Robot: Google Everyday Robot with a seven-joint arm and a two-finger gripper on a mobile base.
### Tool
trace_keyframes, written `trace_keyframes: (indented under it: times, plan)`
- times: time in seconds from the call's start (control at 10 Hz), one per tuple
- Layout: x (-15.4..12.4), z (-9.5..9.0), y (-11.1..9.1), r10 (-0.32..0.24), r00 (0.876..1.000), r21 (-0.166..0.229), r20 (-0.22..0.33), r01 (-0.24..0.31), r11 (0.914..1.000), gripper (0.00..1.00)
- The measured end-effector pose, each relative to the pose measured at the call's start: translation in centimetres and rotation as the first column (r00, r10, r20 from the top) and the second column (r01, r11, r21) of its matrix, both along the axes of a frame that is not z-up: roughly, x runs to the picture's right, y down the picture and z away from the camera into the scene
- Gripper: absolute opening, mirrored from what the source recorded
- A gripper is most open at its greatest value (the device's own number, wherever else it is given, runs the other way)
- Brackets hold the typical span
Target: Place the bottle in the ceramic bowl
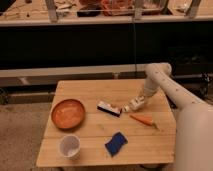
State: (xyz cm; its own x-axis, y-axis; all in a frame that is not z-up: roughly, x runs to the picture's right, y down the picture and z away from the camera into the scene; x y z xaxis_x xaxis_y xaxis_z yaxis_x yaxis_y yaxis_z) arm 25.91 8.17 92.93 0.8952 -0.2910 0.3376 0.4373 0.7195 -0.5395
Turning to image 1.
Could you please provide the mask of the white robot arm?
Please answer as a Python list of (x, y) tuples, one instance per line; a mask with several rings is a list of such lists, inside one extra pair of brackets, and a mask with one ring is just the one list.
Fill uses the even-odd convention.
[(174, 171), (213, 171), (213, 106), (170, 78), (169, 63), (145, 67), (146, 80), (129, 104), (132, 111), (144, 107), (161, 88), (180, 109), (174, 154)]

